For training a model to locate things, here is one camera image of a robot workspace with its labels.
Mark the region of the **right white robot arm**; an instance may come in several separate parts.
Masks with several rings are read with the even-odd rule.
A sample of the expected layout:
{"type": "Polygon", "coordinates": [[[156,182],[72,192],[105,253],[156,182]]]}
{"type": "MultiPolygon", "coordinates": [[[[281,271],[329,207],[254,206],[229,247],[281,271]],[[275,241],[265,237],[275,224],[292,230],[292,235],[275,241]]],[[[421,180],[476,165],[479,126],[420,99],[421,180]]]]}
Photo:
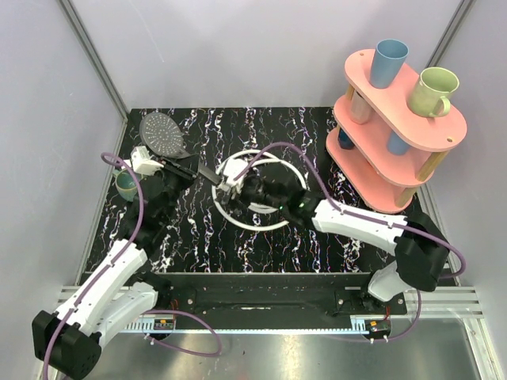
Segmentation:
{"type": "Polygon", "coordinates": [[[377,314],[388,301],[414,288],[436,289],[449,250],[431,218],[418,213],[377,214],[327,199],[321,192],[305,189],[279,162],[271,164],[265,175],[246,168],[223,171],[237,201],[276,208],[291,224],[326,234],[343,235],[380,248],[394,257],[385,268],[374,271],[360,293],[364,311],[377,314]]]}

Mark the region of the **grey shower head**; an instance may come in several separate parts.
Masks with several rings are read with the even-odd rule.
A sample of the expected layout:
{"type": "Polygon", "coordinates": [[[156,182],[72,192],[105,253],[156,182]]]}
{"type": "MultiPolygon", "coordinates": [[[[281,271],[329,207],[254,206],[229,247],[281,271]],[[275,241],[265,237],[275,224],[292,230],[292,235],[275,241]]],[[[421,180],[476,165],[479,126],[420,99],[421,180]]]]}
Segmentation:
{"type": "MultiPolygon", "coordinates": [[[[177,123],[168,115],[152,112],[143,117],[139,125],[139,136],[152,159],[182,158],[190,154],[184,148],[184,136],[177,123]]],[[[203,177],[213,185],[218,185],[222,177],[201,162],[198,156],[198,177],[203,177]]]]}

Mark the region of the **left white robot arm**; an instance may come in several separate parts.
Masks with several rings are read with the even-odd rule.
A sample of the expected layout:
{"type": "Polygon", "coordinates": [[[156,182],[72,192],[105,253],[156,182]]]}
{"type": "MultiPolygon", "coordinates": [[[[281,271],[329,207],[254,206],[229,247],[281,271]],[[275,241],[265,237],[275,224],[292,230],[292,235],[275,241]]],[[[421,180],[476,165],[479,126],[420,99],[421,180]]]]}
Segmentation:
{"type": "Polygon", "coordinates": [[[34,317],[32,338],[43,379],[50,369],[85,378],[102,349],[128,323],[148,310],[160,314],[170,307],[170,281],[143,266],[161,245],[180,194],[197,178],[199,159],[125,161],[106,152],[101,159],[127,171],[135,196],[117,239],[92,275],[55,311],[42,310],[34,317]]]}

